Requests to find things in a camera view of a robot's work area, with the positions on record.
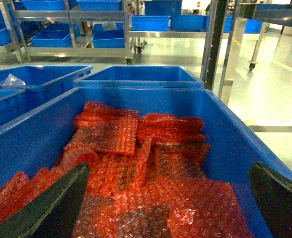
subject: epoxy floor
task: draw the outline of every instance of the epoxy floor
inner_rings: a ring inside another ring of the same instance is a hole
[[[148,38],[134,65],[181,65],[200,76],[204,39]],[[219,84],[227,40],[223,40],[216,76]],[[250,72],[254,40],[243,40],[229,107],[243,121],[292,123],[292,37],[267,33],[258,64]],[[26,64],[87,64],[94,71],[110,65],[126,65],[120,58],[32,58]],[[0,56],[0,69],[21,65],[14,55]],[[292,170],[292,133],[256,133]]]

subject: bin rim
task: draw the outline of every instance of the bin rim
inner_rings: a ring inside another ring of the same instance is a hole
[[[12,129],[16,125],[28,120],[38,113],[41,113],[44,109],[50,107],[51,105],[64,100],[67,96],[70,96],[74,92],[77,92],[82,89],[105,89],[107,87],[75,87],[60,96],[40,105],[39,107],[17,117],[16,119],[0,126],[0,136],[6,133],[8,130]],[[247,143],[253,148],[253,150],[263,159],[263,162],[268,165],[270,168],[275,168],[274,170],[288,179],[292,180],[292,171],[274,154],[274,152],[253,132],[251,129],[228,108],[222,101],[219,99],[212,91],[202,88],[160,88],[160,87],[145,87],[145,88],[135,88],[127,87],[121,88],[123,90],[175,90],[175,91],[201,91],[212,101],[215,102],[216,107],[224,114],[225,117],[233,125],[233,129],[236,129],[237,132],[246,139]]]
[[[9,91],[12,91],[13,93],[8,95],[8,96],[4,96],[4,97],[1,97],[0,98],[0,102],[7,99],[7,98],[11,98],[12,96],[16,96],[18,94],[22,94],[24,93],[26,90],[24,89],[2,89],[0,88],[0,91],[3,91],[3,92],[9,92]]]
[[[83,71],[89,71],[93,69],[93,66],[89,65],[23,65],[23,66],[17,66],[13,68],[20,68],[20,67],[36,67],[36,68],[42,68],[42,67],[83,67],[82,69],[78,69],[76,71],[73,71],[71,73],[68,73],[66,75],[63,75],[59,78],[53,79],[49,82],[46,82],[41,85],[21,85],[21,86],[10,86],[10,85],[0,85],[1,89],[24,89],[26,91],[36,91],[36,92],[41,92],[41,91],[46,91],[48,88],[51,88],[53,86],[56,86],[60,83],[63,83],[67,80],[70,79],[70,77],[74,74],[80,74]]]
[[[179,65],[111,65],[111,66],[108,66],[108,67],[106,67],[104,69],[101,69],[101,70],[99,70],[97,72],[92,72],[92,73],[90,73],[90,74],[88,74],[88,75],[86,75],[86,76],[84,76],[82,78],[79,78],[79,79],[75,80],[75,82],[85,80],[86,78],[91,77],[94,74],[103,72],[105,70],[109,70],[111,68],[117,68],[117,67],[127,67],[127,68],[148,68],[148,67],[180,68],[183,71],[185,71],[187,74],[189,74],[189,76],[191,76],[192,78],[194,78],[198,83],[201,83],[202,82],[202,79],[201,78],[199,78],[196,75],[194,75],[192,72],[190,72],[185,67],[179,66]],[[126,80],[126,81],[138,82],[138,80],[137,81],[136,80]],[[155,80],[147,80],[147,82],[157,82],[157,81],[155,81]]]

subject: metal pole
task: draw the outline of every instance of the metal pole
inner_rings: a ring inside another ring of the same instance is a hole
[[[259,39],[256,41],[254,52],[253,52],[253,55],[252,55],[252,59],[249,61],[249,63],[250,63],[250,71],[252,69],[254,69],[255,68],[255,64],[257,64],[257,56],[258,56],[259,51],[260,51],[261,42],[262,42],[263,37],[265,35],[265,28],[266,28],[266,24],[262,23]]]
[[[212,90],[218,66],[218,58],[223,37],[224,21],[227,12],[226,0],[212,0],[210,4],[210,27],[206,35],[201,78],[205,88]]]
[[[13,0],[9,0],[9,3],[11,5],[11,7],[12,7],[13,12],[15,13],[16,12],[16,8],[15,8],[15,5],[13,3]],[[26,54],[27,60],[31,61],[31,58],[30,58],[30,55],[29,55],[28,49],[27,49],[27,43],[26,43],[25,37],[23,35],[23,31],[21,29],[21,21],[20,21],[20,19],[18,17],[16,17],[16,14],[14,14],[14,17],[15,17],[15,20],[16,20],[16,23],[17,23],[17,28],[18,28],[18,31],[19,31],[19,34],[20,34],[20,37],[21,37],[22,46],[23,46],[23,48],[25,50],[25,54]]]
[[[132,64],[131,42],[130,42],[130,14],[128,12],[127,0],[122,0],[122,10],[124,12],[124,39],[125,39],[125,59],[128,65]]]
[[[8,29],[8,31],[10,33],[11,41],[15,44],[15,47],[17,50],[17,54],[16,54],[17,60],[19,62],[23,62],[23,54],[22,54],[22,51],[20,48],[20,43],[19,43],[16,31],[15,31],[15,27],[14,27],[12,18],[11,18],[10,13],[9,13],[9,9],[8,9],[8,5],[7,5],[6,0],[0,0],[0,10],[1,10],[1,13],[3,15],[3,19],[5,21],[6,28]]]
[[[223,63],[222,75],[220,80],[220,87],[218,97],[228,105],[230,101],[233,82],[236,74],[236,67],[238,64],[238,58],[240,55],[244,30],[246,26],[246,18],[240,18],[240,4],[237,1],[234,7],[233,20],[231,31],[229,33],[229,39],[227,42],[227,48],[225,52],[225,58]]]
[[[76,38],[75,38],[75,34],[74,34],[73,20],[72,20],[71,15],[70,15],[69,0],[65,0],[65,5],[66,5],[66,11],[68,13],[68,20],[69,20],[69,28],[70,28],[70,33],[71,33],[72,46],[75,49],[76,48]]]

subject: white wall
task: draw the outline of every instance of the white wall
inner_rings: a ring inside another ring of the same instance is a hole
[[[183,10],[206,9],[209,3],[210,0],[182,0],[181,8]]]

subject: yellow floor line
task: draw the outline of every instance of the yellow floor line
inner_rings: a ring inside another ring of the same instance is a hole
[[[286,64],[283,64],[283,63],[281,63],[281,62],[279,62],[277,60],[273,60],[273,63],[275,63],[275,64],[279,65],[280,67],[283,67],[283,68],[289,70],[290,72],[292,72],[292,68],[288,67]]]

